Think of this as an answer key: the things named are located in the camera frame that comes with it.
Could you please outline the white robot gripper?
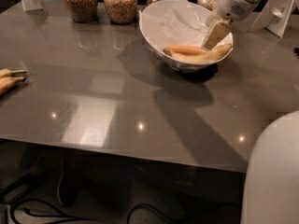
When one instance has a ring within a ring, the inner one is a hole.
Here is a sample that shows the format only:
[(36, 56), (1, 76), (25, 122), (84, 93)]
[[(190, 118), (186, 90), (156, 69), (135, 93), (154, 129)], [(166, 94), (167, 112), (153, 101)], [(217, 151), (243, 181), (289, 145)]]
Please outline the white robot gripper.
[(228, 34), (232, 26), (228, 21), (218, 21), (218, 16), (225, 20), (242, 21), (260, 3), (261, 0), (218, 0), (216, 13), (212, 11), (206, 18), (208, 28), (202, 47), (207, 50), (214, 49)]

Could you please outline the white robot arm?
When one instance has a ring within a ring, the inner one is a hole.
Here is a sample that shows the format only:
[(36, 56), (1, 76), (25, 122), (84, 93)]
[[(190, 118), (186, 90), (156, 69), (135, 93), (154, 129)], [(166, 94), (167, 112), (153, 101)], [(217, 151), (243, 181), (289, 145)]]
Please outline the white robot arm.
[[(206, 19), (242, 21), (261, 0), (218, 0)], [(299, 224), (299, 112), (271, 123), (249, 158), (240, 224)]]

